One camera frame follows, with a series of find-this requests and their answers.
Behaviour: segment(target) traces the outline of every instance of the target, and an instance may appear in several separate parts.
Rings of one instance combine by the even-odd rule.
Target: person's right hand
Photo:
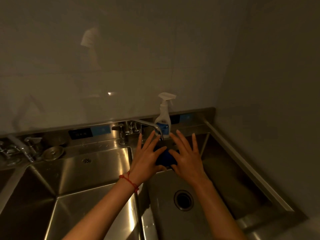
[[[170,137],[174,140],[179,148],[179,153],[174,150],[169,150],[169,153],[176,159],[178,165],[171,165],[176,174],[184,179],[192,187],[196,187],[203,181],[207,181],[208,178],[203,169],[201,157],[198,150],[198,144],[196,135],[192,134],[192,147],[184,137],[184,135],[177,130],[176,137],[173,133],[170,133]]]

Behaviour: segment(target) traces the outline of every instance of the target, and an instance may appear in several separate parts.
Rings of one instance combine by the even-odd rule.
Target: spray bottle
[[[155,119],[154,122],[162,130],[163,137],[168,138],[171,130],[171,120],[168,110],[168,101],[171,99],[175,99],[176,95],[167,92],[162,92],[158,96],[162,98],[162,103],[160,104],[160,115],[158,118]]]

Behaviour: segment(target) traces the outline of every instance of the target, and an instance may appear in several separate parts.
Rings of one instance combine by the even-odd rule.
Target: bracelet
[[[130,174],[130,171],[128,171],[128,178],[126,178],[123,174],[119,175],[119,178],[125,179],[126,181],[128,181],[134,187],[134,192],[137,193],[139,190],[139,187],[135,183],[131,182],[131,180],[129,179],[129,174]]]

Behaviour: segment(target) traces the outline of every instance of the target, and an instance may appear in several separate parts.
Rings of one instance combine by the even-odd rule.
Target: gray wall
[[[0,134],[214,107],[247,1],[1,0]]]
[[[320,0],[250,0],[218,127],[308,216],[320,214]]]

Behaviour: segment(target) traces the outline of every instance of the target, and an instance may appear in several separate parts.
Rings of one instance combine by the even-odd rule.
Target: forearm
[[[194,189],[215,239],[246,240],[210,180],[204,179]]]
[[[101,240],[134,193],[134,187],[119,179],[102,200],[78,222],[63,240]]]

